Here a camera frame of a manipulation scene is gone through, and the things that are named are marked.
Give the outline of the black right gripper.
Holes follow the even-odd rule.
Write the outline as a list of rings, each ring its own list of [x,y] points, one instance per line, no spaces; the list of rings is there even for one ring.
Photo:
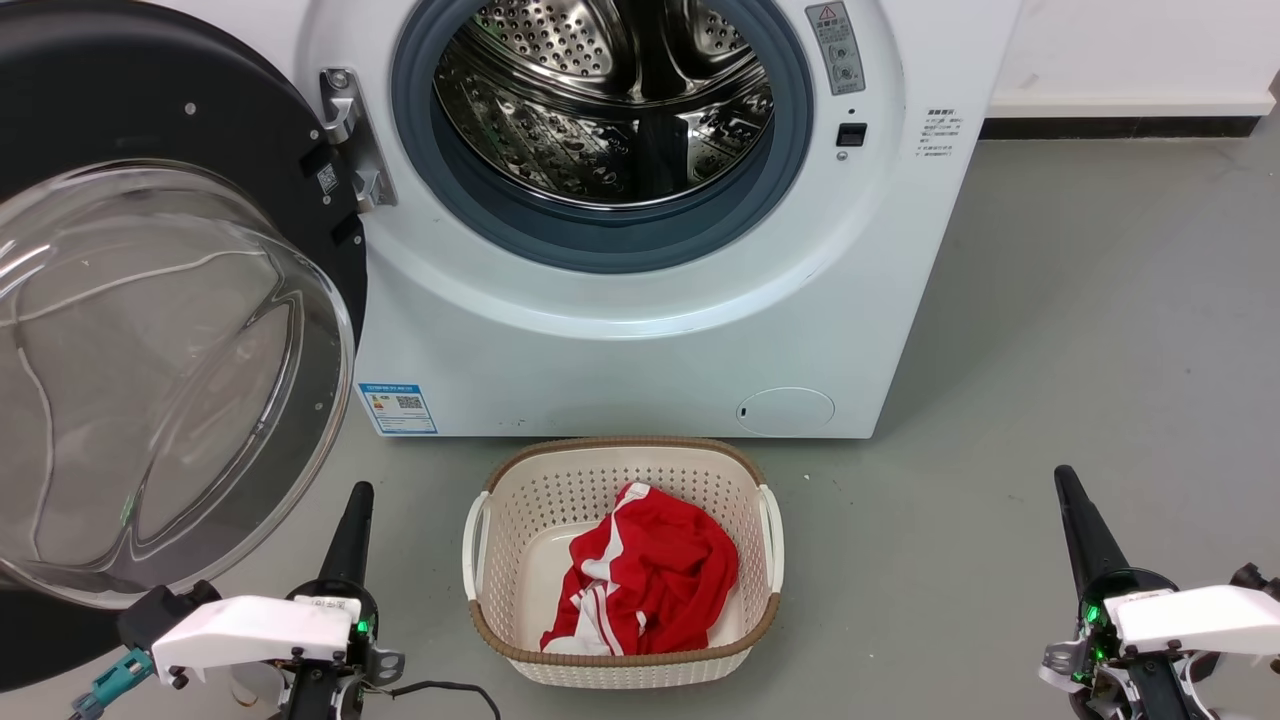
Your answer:
[[[1129,568],[1101,511],[1069,465],[1053,469],[1071,578],[1079,597],[1075,635],[1044,648],[1039,676],[1068,692],[1078,720],[1225,720],[1198,697],[1196,680],[1213,670],[1206,652],[1140,652],[1120,639],[1106,600],[1138,600],[1178,587],[1158,573]]]

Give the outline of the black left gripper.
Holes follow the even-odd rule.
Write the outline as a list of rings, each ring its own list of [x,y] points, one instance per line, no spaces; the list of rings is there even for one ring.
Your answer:
[[[280,661],[285,689],[280,720],[361,720],[364,697],[398,682],[404,655],[380,647],[379,607],[364,588],[369,562],[375,489],[357,482],[347,500],[317,580],[294,588],[287,598],[339,609],[351,616],[346,647],[320,650],[311,657],[300,647]]]

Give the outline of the black round glass washer door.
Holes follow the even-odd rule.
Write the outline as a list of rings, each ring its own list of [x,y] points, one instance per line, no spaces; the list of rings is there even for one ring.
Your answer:
[[[346,411],[362,242],[346,160],[244,41],[0,0],[0,693],[292,510]]]

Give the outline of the white front-load washing machine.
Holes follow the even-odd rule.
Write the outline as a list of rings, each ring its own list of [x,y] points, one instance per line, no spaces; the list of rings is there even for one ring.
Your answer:
[[[362,213],[355,384],[420,386],[438,436],[865,439],[876,429],[1024,0],[841,0],[867,88],[835,96],[805,8],[780,0],[814,126],[783,201],[719,251],[588,274],[486,242],[412,168],[390,68],[419,0],[148,0],[276,64],[324,118],[351,68],[399,204]]]

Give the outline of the metal door hinge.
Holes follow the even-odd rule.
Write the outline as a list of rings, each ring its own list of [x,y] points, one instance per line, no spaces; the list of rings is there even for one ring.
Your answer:
[[[323,127],[346,160],[361,213],[399,204],[358,76],[351,68],[326,67],[319,74]]]

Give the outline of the blue energy label sticker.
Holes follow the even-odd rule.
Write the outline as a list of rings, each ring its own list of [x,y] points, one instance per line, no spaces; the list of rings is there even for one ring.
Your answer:
[[[425,437],[439,434],[420,386],[358,383],[357,389],[379,436]]]

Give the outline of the cream plastic laundry basket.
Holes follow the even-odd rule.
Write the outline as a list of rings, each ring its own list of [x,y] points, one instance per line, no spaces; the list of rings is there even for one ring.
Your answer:
[[[740,569],[704,650],[607,659],[540,647],[552,626],[570,543],[598,525],[625,484],[639,480],[714,519]],[[714,439],[559,439],[521,450],[468,510],[463,591],[483,641],[532,682],[640,691],[713,682],[735,671],[773,625],[785,580],[785,530],[764,475]]]

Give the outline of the red and white garment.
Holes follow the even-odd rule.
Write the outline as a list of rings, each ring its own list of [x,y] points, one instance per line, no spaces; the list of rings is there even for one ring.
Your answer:
[[[739,551],[703,509],[643,482],[570,542],[544,653],[640,656],[705,650],[739,578]]]

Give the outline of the stainless steel washer drum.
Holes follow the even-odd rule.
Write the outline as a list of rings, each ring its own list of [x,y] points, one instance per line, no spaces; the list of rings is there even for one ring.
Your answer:
[[[498,174],[599,211],[709,188],[774,114],[764,65],[707,0],[486,0],[447,44],[434,90]]]

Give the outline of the grey warning sticker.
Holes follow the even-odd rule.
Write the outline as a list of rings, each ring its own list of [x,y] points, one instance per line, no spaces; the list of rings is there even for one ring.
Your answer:
[[[867,82],[861,54],[845,3],[829,0],[810,5],[805,15],[818,42],[832,95],[863,92]]]

